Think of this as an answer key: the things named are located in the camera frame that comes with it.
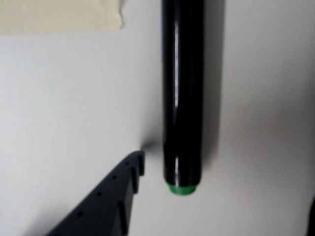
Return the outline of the navy gripper finger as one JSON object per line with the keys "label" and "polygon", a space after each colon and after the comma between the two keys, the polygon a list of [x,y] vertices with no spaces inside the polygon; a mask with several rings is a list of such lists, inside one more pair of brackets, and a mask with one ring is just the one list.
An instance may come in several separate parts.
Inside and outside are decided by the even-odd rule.
{"label": "navy gripper finger", "polygon": [[50,233],[51,236],[126,236],[145,153],[126,156]]}

